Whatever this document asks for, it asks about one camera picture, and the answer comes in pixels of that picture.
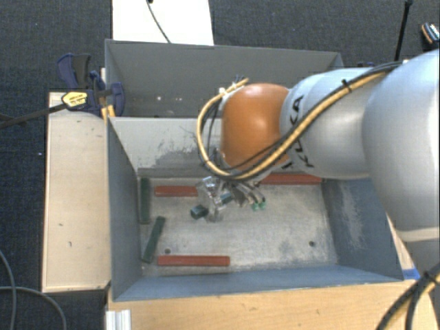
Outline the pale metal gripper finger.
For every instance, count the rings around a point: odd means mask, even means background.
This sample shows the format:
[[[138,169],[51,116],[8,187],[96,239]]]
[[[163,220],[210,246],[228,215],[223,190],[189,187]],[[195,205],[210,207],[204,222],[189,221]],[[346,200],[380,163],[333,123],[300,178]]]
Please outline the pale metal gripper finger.
[[[196,190],[200,201],[214,201],[217,198],[219,182],[216,177],[205,177],[196,184]]]
[[[210,200],[208,204],[208,214],[206,221],[209,223],[216,223],[223,220],[224,203],[220,198]]]

